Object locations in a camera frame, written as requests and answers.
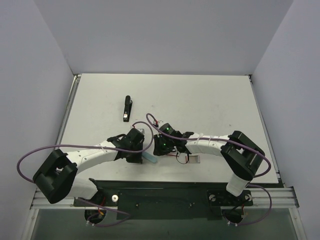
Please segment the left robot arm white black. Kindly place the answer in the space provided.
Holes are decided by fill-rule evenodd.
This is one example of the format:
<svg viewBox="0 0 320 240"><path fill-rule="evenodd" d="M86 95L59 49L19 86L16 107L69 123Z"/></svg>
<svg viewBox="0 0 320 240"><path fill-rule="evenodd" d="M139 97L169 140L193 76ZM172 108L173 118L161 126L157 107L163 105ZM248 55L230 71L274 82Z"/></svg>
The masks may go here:
<svg viewBox="0 0 320 240"><path fill-rule="evenodd" d="M96 145L77 151L53 150L33 176L33 182L51 204L66 197L84 198L90 205L97 206L103 193L94 180L76 178L76 175L94 166L118 159L128 163L141 163L144 130L132 128L127 134L110 137Z"/></svg>

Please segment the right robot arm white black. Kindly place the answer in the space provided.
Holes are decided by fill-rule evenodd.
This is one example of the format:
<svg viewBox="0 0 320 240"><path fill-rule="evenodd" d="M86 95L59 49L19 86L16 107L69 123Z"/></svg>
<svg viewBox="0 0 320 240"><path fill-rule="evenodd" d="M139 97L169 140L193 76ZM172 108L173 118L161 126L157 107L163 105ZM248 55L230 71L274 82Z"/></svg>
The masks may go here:
<svg viewBox="0 0 320 240"><path fill-rule="evenodd" d="M187 155L207 154L224 158L233 174L223 192L224 201L236 204L246 186L255 178L265 153L243 132L209 136L192 131L181 133L169 127L153 136L155 156L164 156L176 150Z"/></svg>

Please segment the black stapler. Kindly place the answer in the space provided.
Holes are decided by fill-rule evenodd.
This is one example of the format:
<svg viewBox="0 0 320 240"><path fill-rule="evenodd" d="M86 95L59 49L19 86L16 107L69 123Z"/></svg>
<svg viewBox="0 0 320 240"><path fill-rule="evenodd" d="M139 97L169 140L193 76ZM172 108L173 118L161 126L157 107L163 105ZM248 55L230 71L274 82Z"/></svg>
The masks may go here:
<svg viewBox="0 0 320 240"><path fill-rule="evenodd" d="M123 111L123 118L122 118L123 122L130 121L132 105L133 105L133 101L131 99L131 96L127 95L124 101L124 111Z"/></svg>

